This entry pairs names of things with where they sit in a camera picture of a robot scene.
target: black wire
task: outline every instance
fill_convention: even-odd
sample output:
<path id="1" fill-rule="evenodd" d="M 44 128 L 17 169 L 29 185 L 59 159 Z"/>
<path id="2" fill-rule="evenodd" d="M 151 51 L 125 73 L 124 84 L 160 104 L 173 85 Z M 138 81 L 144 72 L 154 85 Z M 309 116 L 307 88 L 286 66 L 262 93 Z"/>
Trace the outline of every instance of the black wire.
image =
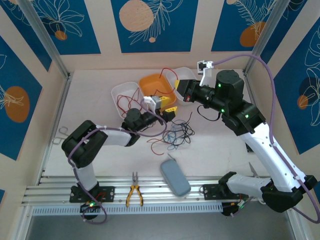
<path id="1" fill-rule="evenodd" d="M 155 123 L 153 122 L 152 124 L 150 124 L 149 126 L 147 126 L 145 129 L 142 129 L 140 132 L 144 132 L 145 130 L 152 128 L 155 125 Z"/>
<path id="2" fill-rule="evenodd" d="M 199 193 L 201 194 L 205 194 L 205 191 L 201 191 L 201 188 L 203 188 L 204 186 L 199 187 Z"/>
<path id="3" fill-rule="evenodd" d="M 232 204 L 232 203 L 233 203 L 234 205 L 222 206 L 222 208 L 225 209 L 225 208 L 236 207 L 236 206 L 237 206 L 236 202 L 231 202 L 230 204 Z"/>
<path id="4" fill-rule="evenodd" d="M 190 113 L 189 119 L 187 121 L 183 121 L 181 123 L 177 123 L 178 120 L 172 121 L 172 125 L 180 126 L 180 130 L 167 130 L 162 134 L 162 140 L 168 144 L 171 144 L 175 149 L 177 149 L 180 145 L 184 143 L 191 143 L 190 136 L 195 135 L 195 131 L 190 127 L 189 121 L 191 119 L 192 112 Z M 175 133 L 174 140 L 172 142 L 166 141 L 165 138 L 168 137 L 170 133 Z"/>
<path id="5" fill-rule="evenodd" d="M 215 121 L 218 121 L 218 120 L 220 119 L 221 112 L 218 113 L 218 117 L 217 117 L 217 119 L 215 119 L 215 120 L 212 120 L 212 119 L 209 119 L 209 118 L 206 118 L 205 116 L 203 116 L 203 115 L 199 112 L 199 108 L 200 108 L 201 106 L 203 107 L 203 105 L 199 105 L 199 106 L 196 108 L 196 111 L 198 112 L 198 114 L 199 114 L 201 117 L 203 117 L 204 119 L 206 119 L 206 120 L 208 120 L 208 121 L 210 121 L 210 122 L 215 122 Z"/>

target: white bracket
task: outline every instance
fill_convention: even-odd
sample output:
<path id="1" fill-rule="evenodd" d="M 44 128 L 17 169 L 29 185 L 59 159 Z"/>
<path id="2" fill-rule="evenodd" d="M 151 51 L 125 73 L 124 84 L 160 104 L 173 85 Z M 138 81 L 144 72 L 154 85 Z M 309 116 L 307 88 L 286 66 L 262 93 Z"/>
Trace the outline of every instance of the white bracket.
<path id="1" fill-rule="evenodd" d="M 158 96 L 144 96 L 143 100 L 154 114 L 161 107 L 161 100 Z"/>
<path id="2" fill-rule="evenodd" d="M 209 85 L 209 83 L 212 81 L 213 68 L 214 68 L 213 61 L 202 60 L 197 62 L 197 72 L 199 75 L 203 75 L 199 84 L 200 87 Z"/>

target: beige wall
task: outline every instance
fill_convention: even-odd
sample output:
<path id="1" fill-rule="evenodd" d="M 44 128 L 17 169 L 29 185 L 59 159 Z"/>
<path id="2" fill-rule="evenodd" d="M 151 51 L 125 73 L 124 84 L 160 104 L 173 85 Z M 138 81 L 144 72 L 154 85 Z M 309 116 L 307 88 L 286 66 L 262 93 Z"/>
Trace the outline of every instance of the beige wall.
<path id="1" fill-rule="evenodd" d="M 268 66 L 275 76 L 287 59 L 294 52 L 296 47 L 320 17 L 320 2 L 319 0 L 308 0 L 300 15 L 296 18 L 291 29 L 286 34 L 280 46 L 270 59 Z M 270 79 L 264 67 L 260 63 L 256 63 L 253 70 L 249 74 L 249 81 L 254 93 L 254 98 L 263 115 L 270 120 L 272 89 Z M 314 175 L 320 180 L 320 145 L 299 155 L 291 132 L 287 125 L 285 116 L 279 105 L 276 103 L 276 117 L 274 124 L 274 135 L 282 148 L 292 159 L 292 161 L 307 175 Z M 309 214 L 314 219 L 316 218 L 315 210 L 307 196 L 304 196 L 300 207 L 304 212 Z M 312 229 L 315 239 L 319 239 L 320 227 L 316 224 L 308 222 Z"/>
<path id="2" fill-rule="evenodd" d="M 0 154 L 0 189 L 5 190 L 0 206 L 0 239 L 7 239 L 26 186 L 36 183 L 65 80 L 54 64 L 49 72 L 44 69 L 1 7 L 0 23 L 0 36 L 42 85 L 17 161 Z"/>
<path id="3" fill-rule="evenodd" d="M 211 52 L 223 0 L 199 0 L 190 52 L 121 53 L 110 0 L 85 0 L 101 54 L 63 55 L 68 70 L 76 69 L 161 69 L 163 67 L 194 69 L 197 61 L 218 61 L 237 52 Z M 241 69 L 248 58 L 233 59 L 220 69 Z"/>

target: metal frame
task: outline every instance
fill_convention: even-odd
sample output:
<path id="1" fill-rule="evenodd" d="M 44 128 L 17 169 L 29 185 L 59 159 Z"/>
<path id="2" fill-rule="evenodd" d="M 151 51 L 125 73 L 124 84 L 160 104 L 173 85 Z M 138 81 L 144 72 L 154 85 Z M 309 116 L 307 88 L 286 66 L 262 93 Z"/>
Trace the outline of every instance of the metal frame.
<path id="1" fill-rule="evenodd" d="M 55 62 L 60 73 L 67 79 L 67 77 L 69 76 L 68 70 L 36 10 L 29 0 L 16 0 L 16 2 L 18 3 L 25 18 L 31 25 L 36 36 L 39 38 L 45 50 L 49 54 L 50 58 Z"/>
<path id="2" fill-rule="evenodd" d="M 55 113 L 55 118 L 54 118 L 53 126 L 52 126 L 52 129 L 51 129 L 50 138 L 49 138 L 47 146 L 46 146 L 46 148 L 44 150 L 44 154 L 43 154 L 41 165 L 40 165 L 40 168 L 39 168 L 39 171 L 38 171 L 38 174 L 37 174 L 36 182 L 34 183 L 35 185 L 39 184 L 40 179 L 42 177 L 42 174 L 43 174 L 43 172 L 45 170 L 45 166 L 46 166 L 47 161 L 49 159 L 51 148 L 52 148 L 52 144 L 53 144 L 53 140 L 55 138 L 55 135 L 56 135 L 56 132 L 57 132 L 57 129 L 58 129 L 58 125 L 59 125 L 59 121 L 60 121 L 64 106 L 65 106 L 65 103 L 66 103 L 68 91 L 69 91 L 70 84 L 71 84 L 71 81 L 72 81 L 72 76 L 73 76 L 73 74 L 71 74 L 67 78 L 67 80 L 66 80 L 66 82 L 64 84 L 63 92 L 61 94 L 61 99 L 60 99 L 58 108 L 57 108 L 56 113 Z"/>
<path id="3" fill-rule="evenodd" d="M 282 14 L 284 14 L 288 4 L 291 0 L 278 0 L 274 9 L 272 10 L 262 33 L 260 34 L 255 46 L 253 47 L 252 54 L 256 56 L 260 56 L 262 51 L 264 50 L 268 40 L 270 39 L 272 33 L 274 32 L 278 22 L 280 21 Z M 256 59 L 250 57 L 247 62 L 244 71 L 248 74 L 251 68 L 253 67 Z"/>
<path id="4" fill-rule="evenodd" d="M 52 148 L 52 140 L 55 136 L 55 132 L 58 128 L 60 117 L 64 108 L 64 104 L 67 98 L 69 87 L 72 78 L 64 65 L 57 48 L 47 33 L 44 25 L 38 17 L 36 11 L 32 7 L 32 4 L 28 0 L 17 0 L 22 12 L 26 16 L 27 20 L 31 24 L 33 30 L 37 34 L 41 43 L 49 53 L 52 60 L 56 63 L 59 71 L 66 77 L 66 83 L 63 89 L 61 100 L 56 112 L 56 117 L 52 127 L 52 132 L 48 146 L 45 150 L 44 157 L 42 159 L 41 167 L 38 172 L 38 181 L 35 186 L 28 186 L 26 188 L 22 205 L 19 208 L 19 223 L 14 231 L 11 239 L 24 240 L 27 235 L 31 216 L 33 213 L 47 214 L 41 209 L 60 209 L 59 214 L 64 214 L 64 211 L 68 209 L 79 208 L 79 204 L 69 203 L 70 187 L 75 184 L 74 177 L 42 177 L 44 166 L 49 158 L 49 154 Z M 266 46 L 270 36 L 272 35 L 275 27 L 277 26 L 284 10 L 286 9 L 290 0 L 278 1 L 274 10 L 272 11 L 264 30 L 262 31 L 255 47 L 252 50 L 252 54 L 259 56 Z M 248 73 L 252 69 L 255 63 L 254 58 L 250 58 L 243 69 L 244 80 L 248 88 L 250 100 L 256 104 L 254 93 L 250 86 L 250 79 L 248 79 Z M 200 193 L 199 188 L 203 184 L 217 184 L 220 177 L 188 177 L 188 181 L 191 185 L 191 192 L 183 197 L 176 197 L 162 177 L 140 177 L 139 185 L 141 186 L 141 192 L 143 193 L 144 203 L 147 206 L 204 206 L 202 212 L 210 212 L 212 209 L 207 209 L 205 206 L 217 205 L 222 202 L 233 202 L 234 199 L 222 200 L 222 201 L 205 201 L 204 196 Z M 130 177 L 97 177 L 101 186 L 115 186 L 114 202 L 108 204 L 107 207 L 110 211 L 118 209 L 120 205 L 125 205 L 126 197 L 132 184 L 132 178 Z M 139 197 L 134 193 L 131 197 L 131 204 L 136 206 L 139 203 Z M 130 214 L 141 214 L 139 211 L 132 210 Z M 309 234 L 308 226 L 303 223 L 301 216 L 292 210 L 287 211 L 291 226 L 294 231 L 294 235 L 297 239 L 312 239 Z"/>

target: white ventilated strip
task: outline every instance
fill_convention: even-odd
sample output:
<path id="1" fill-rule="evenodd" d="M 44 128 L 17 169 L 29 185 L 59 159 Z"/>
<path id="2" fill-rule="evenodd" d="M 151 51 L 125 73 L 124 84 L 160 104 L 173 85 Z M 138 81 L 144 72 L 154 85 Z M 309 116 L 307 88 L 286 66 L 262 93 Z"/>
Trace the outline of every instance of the white ventilated strip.
<path id="1" fill-rule="evenodd" d="M 180 203 L 180 204 L 145 204 L 144 206 L 131 205 L 103 205 L 109 215 L 128 214 L 186 214 L 186 213 L 221 213 L 223 211 L 220 202 L 209 203 Z M 37 206 L 33 209 L 33 216 L 74 216 L 80 215 L 79 205 L 69 206 Z M 88 215 L 103 215 L 98 209 Z"/>

